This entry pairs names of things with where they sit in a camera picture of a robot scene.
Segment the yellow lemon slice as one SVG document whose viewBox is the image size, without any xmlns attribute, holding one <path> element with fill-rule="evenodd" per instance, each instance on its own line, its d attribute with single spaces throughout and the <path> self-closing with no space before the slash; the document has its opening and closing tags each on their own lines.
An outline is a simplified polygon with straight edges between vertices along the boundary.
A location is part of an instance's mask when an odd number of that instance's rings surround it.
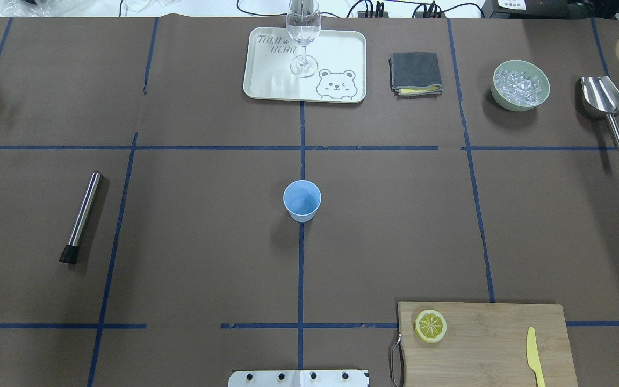
<svg viewBox="0 0 619 387">
<path fill-rule="evenodd" d="M 414 319 L 413 328 L 420 340 L 434 345 L 445 337 L 447 321 L 439 311 L 423 310 Z"/>
</svg>

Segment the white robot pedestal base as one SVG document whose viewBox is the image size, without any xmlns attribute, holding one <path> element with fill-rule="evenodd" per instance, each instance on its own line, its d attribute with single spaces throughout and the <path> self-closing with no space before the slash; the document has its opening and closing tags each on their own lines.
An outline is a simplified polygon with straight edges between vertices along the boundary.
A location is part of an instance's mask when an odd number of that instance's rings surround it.
<svg viewBox="0 0 619 387">
<path fill-rule="evenodd" d="M 369 386 L 369 372 L 358 369 L 239 370 L 228 386 Z"/>
</svg>

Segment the cream bear tray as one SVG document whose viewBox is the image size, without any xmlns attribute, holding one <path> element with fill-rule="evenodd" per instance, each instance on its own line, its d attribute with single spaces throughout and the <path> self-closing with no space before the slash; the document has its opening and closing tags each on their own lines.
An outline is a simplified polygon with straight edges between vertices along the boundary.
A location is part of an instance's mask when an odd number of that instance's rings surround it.
<svg viewBox="0 0 619 387">
<path fill-rule="evenodd" d="M 245 94 L 256 99 L 359 103 L 365 96 L 366 37 L 354 30 L 322 30 L 309 45 L 317 71 L 301 78 L 291 71 L 301 47 L 280 27 L 257 27 L 249 34 Z"/>
</svg>

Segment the yellow plastic knife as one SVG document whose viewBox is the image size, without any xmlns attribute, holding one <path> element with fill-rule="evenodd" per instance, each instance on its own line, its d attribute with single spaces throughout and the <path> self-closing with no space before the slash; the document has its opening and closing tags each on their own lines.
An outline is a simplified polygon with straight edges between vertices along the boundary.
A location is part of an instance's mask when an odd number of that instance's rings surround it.
<svg viewBox="0 0 619 387">
<path fill-rule="evenodd" d="M 526 335 L 526 359 L 528 367 L 535 374 L 536 385 L 546 386 L 541 361 L 538 354 L 538 343 L 536 341 L 536 331 L 533 327 L 528 327 Z"/>
</svg>

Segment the grey folded cloth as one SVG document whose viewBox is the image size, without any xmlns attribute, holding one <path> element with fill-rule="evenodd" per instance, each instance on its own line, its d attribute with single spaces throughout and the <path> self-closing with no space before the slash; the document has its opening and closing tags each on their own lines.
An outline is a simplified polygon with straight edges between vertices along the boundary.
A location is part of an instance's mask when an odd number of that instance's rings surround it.
<svg viewBox="0 0 619 387">
<path fill-rule="evenodd" d="M 389 58 L 391 89 L 402 97 L 441 95 L 439 58 L 435 52 L 396 52 Z"/>
</svg>

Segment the blue plastic cup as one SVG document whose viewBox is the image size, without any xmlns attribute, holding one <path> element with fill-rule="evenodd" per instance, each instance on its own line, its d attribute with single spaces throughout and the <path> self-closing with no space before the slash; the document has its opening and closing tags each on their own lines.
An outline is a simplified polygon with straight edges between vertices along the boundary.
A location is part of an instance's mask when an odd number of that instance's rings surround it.
<svg viewBox="0 0 619 387">
<path fill-rule="evenodd" d="M 319 187 L 307 180 L 297 180 L 283 191 L 283 205 L 291 218 L 306 223 L 314 218 L 319 209 L 322 195 Z"/>
</svg>

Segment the steel ice scoop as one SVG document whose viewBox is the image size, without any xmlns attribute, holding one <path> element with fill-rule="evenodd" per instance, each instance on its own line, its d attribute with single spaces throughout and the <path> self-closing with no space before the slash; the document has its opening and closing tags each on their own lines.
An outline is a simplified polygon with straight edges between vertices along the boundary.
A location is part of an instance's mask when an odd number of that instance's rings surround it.
<svg viewBox="0 0 619 387">
<path fill-rule="evenodd" d="M 590 117 L 605 120 L 614 147 L 619 151 L 619 88 L 607 75 L 584 76 L 580 79 L 580 85 L 583 108 Z"/>
</svg>

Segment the wooden cutting board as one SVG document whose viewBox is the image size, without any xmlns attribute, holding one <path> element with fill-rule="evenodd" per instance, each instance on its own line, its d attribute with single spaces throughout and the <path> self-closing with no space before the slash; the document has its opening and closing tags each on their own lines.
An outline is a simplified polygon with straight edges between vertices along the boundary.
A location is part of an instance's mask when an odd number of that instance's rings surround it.
<svg viewBox="0 0 619 387">
<path fill-rule="evenodd" d="M 447 333 L 425 343 L 415 332 L 424 310 L 439 311 Z M 408 302 L 397 305 L 404 386 L 535 386 L 526 337 L 535 329 L 547 386 L 577 386 L 563 307 L 498 302 Z"/>
</svg>

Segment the steel muddler black tip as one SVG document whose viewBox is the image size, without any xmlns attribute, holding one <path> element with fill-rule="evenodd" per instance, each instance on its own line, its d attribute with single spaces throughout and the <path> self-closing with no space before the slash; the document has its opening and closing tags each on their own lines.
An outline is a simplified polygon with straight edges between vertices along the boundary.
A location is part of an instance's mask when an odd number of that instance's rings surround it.
<svg viewBox="0 0 619 387">
<path fill-rule="evenodd" d="M 69 265 L 75 265 L 78 262 L 80 245 L 83 240 L 84 230 L 88 223 L 88 218 L 91 213 L 92 206 L 95 202 L 100 183 L 103 179 L 103 174 L 94 171 L 89 177 L 88 186 L 83 194 L 83 198 L 78 209 L 78 213 L 74 220 L 67 244 L 62 250 L 59 257 L 59 262 Z"/>
</svg>

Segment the clear wine glass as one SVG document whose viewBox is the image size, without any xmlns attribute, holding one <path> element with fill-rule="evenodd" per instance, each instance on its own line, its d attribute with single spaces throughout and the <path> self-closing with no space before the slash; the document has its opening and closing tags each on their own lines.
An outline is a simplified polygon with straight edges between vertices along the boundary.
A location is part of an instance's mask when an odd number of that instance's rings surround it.
<svg viewBox="0 0 619 387">
<path fill-rule="evenodd" d="M 307 47 L 320 34 L 321 15 L 317 1 L 290 1 L 286 12 L 286 30 L 301 53 L 290 64 L 292 73 L 300 78 L 307 78 L 316 73 L 317 60 L 307 54 Z"/>
</svg>

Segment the green bowl of ice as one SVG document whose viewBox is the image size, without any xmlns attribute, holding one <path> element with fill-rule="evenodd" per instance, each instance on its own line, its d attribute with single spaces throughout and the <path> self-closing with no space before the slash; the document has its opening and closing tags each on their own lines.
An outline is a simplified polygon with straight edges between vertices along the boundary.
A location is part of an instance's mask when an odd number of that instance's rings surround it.
<svg viewBox="0 0 619 387">
<path fill-rule="evenodd" d="M 526 112 L 548 100 L 550 81 L 535 64 L 509 60 L 499 64 L 492 74 L 492 98 L 511 112 Z"/>
</svg>

